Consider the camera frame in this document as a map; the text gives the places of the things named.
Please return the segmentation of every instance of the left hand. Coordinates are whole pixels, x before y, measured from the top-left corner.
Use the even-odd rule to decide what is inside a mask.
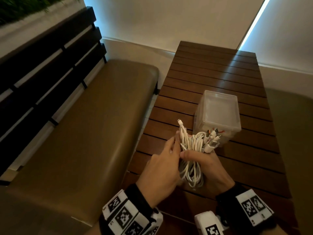
[[[180,135],[177,131],[175,137],[165,143],[160,155],[152,155],[136,182],[151,208],[154,208],[168,197],[180,181],[178,171],[179,153]]]

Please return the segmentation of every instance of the clear plastic container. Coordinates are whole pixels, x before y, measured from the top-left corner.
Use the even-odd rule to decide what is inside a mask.
[[[220,145],[241,131],[237,96],[206,90],[194,117],[193,134],[217,128]]]

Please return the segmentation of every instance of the plastic lid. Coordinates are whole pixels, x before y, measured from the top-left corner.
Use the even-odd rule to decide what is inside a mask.
[[[203,94],[203,123],[218,129],[241,130],[237,96],[206,90]]]

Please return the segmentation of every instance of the light strip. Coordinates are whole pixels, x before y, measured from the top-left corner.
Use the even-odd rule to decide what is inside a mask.
[[[265,0],[265,1],[264,1],[263,5],[261,6],[261,8],[260,8],[258,14],[256,15],[256,17],[255,17],[255,19],[254,19],[252,25],[250,26],[249,31],[247,32],[247,34],[246,34],[244,40],[242,41],[242,43],[241,43],[241,45],[240,45],[240,47],[239,47],[239,50],[241,50],[241,48],[242,48],[242,47],[244,46],[244,44],[246,43],[247,39],[249,38],[249,35],[251,34],[251,32],[252,32],[253,28],[255,27],[256,23],[259,21],[259,19],[260,19],[262,13],[264,12],[264,10],[265,10],[265,8],[266,8],[266,6],[267,6],[267,4],[268,4],[269,1],[270,1],[270,0]]]

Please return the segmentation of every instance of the brown leather bench seat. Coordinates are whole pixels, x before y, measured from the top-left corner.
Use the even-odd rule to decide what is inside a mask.
[[[94,224],[120,188],[157,79],[154,66],[108,61],[8,192]]]

